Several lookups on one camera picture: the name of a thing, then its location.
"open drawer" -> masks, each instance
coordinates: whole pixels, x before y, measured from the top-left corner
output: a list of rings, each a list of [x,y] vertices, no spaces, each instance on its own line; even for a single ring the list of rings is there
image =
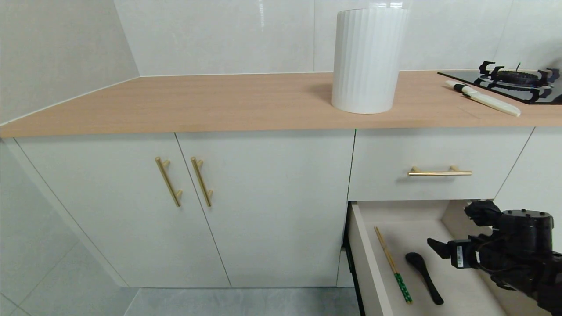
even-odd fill
[[[550,315],[520,292],[496,287],[487,274],[456,269],[427,245],[489,233],[464,214],[468,201],[352,202],[345,246],[358,301],[367,316]],[[407,304],[385,257],[378,227],[413,300]],[[408,252],[423,256],[433,283],[445,303],[435,305],[421,275],[405,260]]]

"kitchen counter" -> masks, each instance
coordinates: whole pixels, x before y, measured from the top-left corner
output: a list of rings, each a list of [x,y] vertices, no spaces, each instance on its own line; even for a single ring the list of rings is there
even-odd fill
[[[562,126],[562,106],[526,105],[519,118],[471,101],[436,71],[400,72],[388,112],[331,106],[332,73],[141,77],[0,127],[0,137],[229,130]]]

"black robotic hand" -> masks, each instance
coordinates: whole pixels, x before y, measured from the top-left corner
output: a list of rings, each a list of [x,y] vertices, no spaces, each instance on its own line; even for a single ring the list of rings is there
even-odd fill
[[[457,269],[485,271],[501,288],[520,291],[553,316],[562,316],[562,254],[552,251],[554,220],[545,212],[500,209],[492,201],[465,208],[478,226],[491,226],[490,236],[428,245]]]

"gold drawer handle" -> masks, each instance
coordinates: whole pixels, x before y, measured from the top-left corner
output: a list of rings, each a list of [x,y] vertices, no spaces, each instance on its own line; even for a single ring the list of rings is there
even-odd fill
[[[453,176],[453,175],[472,175],[472,171],[461,171],[457,166],[451,166],[450,171],[421,171],[418,167],[413,166],[409,176],[423,176],[423,177],[435,177],[435,176]]]
[[[154,158],[154,160],[156,160],[156,164],[158,165],[158,169],[160,170],[160,173],[162,174],[162,177],[164,178],[164,182],[166,182],[166,186],[168,187],[168,190],[170,190],[170,194],[172,195],[172,198],[174,199],[174,203],[176,204],[177,207],[180,207],[180,203],[179,203],[179,198],[182,196],[182,190],[178,190],[177,192],[174,192],[174,188],[172,188],[172,184],[170,183],[170,178],[168,178],[168,174],[166,173],[166,168],[169,164],[170,164],[170,160],[165,160],[164,162],[162,162],[162,160],[160,159],[160,157],[156,157]]]
[[[203,177],[201,176],[201,167],[203,166],[203,160],[197,160],[197,158],[191,157],[191,163],[193,164],[193,168],[195,169],[195,174],[197,175],[197,180],[199,180],[201,190],[203,190],[203,194],[205,195],[205,202],[207,202],[208,207],[211,207],[212,190],[207,191],[207,187],[205,186],[205,182],[203,181]]]

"gas stove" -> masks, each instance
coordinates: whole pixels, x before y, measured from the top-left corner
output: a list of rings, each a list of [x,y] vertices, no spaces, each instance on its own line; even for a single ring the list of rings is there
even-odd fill
[[[503,66],[489,66],[485,61],[479,70],[450,70],[438,74],[457,79],[527,104],[562,105],[562,79],[560,69],[546,68],[537,71],[502,70]]]

